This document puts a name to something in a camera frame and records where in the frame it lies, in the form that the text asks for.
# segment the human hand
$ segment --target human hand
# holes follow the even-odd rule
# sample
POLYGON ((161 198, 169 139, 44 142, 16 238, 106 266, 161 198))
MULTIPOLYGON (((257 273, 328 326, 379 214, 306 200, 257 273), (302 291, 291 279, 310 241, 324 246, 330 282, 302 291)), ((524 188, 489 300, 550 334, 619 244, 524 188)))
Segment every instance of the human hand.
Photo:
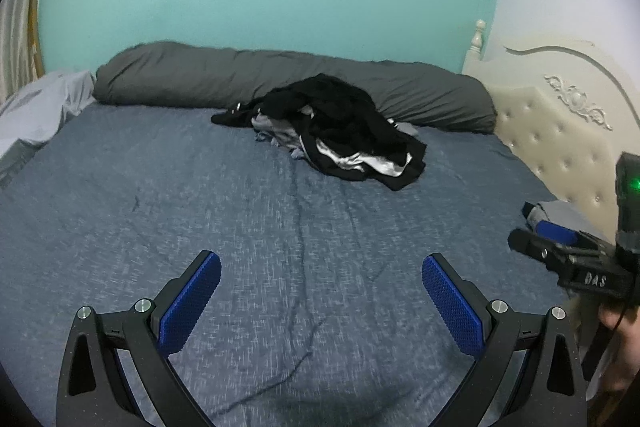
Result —
MULTIPOLYGON (((615 306, 602 304, 598 309, 598 318, 612 330, 622 313, 622 304, 615 306)), ((615 359, 604 372, 601 390, 615 393, 626 391, 640 371, 640 318, 638 308, 626 311, 616 334, 620 338, 620 348, 615 359)))

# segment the metal screw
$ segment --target metal screw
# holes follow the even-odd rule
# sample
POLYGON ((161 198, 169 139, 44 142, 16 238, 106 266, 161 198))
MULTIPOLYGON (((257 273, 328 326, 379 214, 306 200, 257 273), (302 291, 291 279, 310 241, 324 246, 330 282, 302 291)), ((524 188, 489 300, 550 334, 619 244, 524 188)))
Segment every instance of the metal screw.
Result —
POLYGON ((494 301, 491 303, 491 308, 494 309, 494 312, 504 313, 509 309, 507 303, 504 301, 494 301))
POLYGON ((91 315, 91 308, 89 308, 89 306, 82 306, 82 308, 80 308, 78 310, 78 318, 79 319, 85 319, 89 315, 91 315))
POLYGON ((138 302, 136 302, 133 308, 139 313, 144 313, 149 308, 151 308, 151 301, 149 299, 140 299, 138 302))
POLYGON ((551 314, 559 321, 566 317, 566 313, 564 313, 564 310, 562 308, 558 308, 557 306, 551 310, 551 314))

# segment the white sheet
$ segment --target white sheet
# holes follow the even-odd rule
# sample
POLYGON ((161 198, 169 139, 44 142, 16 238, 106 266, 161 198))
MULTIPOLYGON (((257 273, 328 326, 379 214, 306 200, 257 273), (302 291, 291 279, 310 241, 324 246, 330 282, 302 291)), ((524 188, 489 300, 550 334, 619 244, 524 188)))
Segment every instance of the white sheet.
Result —
POLYGON ((0 107, 0 186, 90 103, 89 71, 54 71, 24 86, 0 107))

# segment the black clothing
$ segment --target black clothing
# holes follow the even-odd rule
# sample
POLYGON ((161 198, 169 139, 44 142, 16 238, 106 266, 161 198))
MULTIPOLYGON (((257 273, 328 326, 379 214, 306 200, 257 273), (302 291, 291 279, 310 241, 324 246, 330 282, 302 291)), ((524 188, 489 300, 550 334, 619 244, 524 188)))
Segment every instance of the black clothing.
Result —
POLYGON ((287 87, 272 89, 262 99, 213 115, 211 121, 251 127, 251 119, 258 112, 289 121, 300 135, 310 162, 324 174, 353 181, 371 177, 391 190, 399 190, 416 180, 424 170, 422 158, 426 145, 396 130, 376 110, 368 93, 334 76, 318 74, 287 87), (307 105, 313 109, 313 115, 300 111, 307 105), (316 139, 343 157, 362 152, 382 156, 399 166, 405 165, 407 153, 412 159, 397 177, 381 174, 366 164, 362 164, 364 172, 342 169, 318 152, 316 139))

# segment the blue object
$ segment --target blue object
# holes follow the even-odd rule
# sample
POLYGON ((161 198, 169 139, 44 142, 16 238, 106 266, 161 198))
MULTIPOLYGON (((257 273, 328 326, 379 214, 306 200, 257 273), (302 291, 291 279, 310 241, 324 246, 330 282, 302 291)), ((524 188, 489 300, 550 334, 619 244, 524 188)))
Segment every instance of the blue object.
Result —
POLYGON ((431 255, 422 262, 422 284, 460 351, 478 359, 484 351, 482 322, 431 255))
POLYGON ((541 237, 545 237, 555 243, 567 245, 568 247, 578 242, 578 234, 575 230, 566 229, 551 221, 540 221, 536 225, 536 233, 541 237))
POLYGON ((220 283, 221 272, 220 257, 211 252, 162 316, 158 351, 164 357, 177 353, 184 347, 202 311, 220 283))

